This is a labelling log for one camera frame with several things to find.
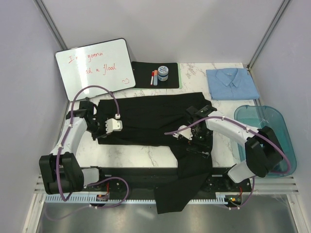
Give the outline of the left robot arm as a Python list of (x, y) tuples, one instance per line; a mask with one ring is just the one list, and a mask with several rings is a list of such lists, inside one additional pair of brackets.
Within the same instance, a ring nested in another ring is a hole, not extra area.
[(107, 180), (100, 175), (98, 167), (81, 168), (76, 160), (76, 152), (85, 132), (92, 139), (106, 133), (105, 125), (96, 120), (97, 105), (90, 100), (79, 103), (79, 109), (68, 112), (65, 125), (57, 145), (49, 155), (41, 156), (39, 167), (47, 194), (80, 192), (90, 185), (96, 191), (105, 189)]

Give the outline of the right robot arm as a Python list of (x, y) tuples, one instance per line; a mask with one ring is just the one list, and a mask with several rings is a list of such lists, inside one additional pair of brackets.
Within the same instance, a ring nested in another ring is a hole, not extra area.
[(211, 105), (186, 110), (192, 132), (202, 137), (208, 131), (221, 133), (244, 147), (245, 159), (234, 165), (223, 178), (223, 187), (234, 191), (245, 179), (264, 178), (284, 159), (284, 152), (272, 128), (256, 128), (226, 117)]

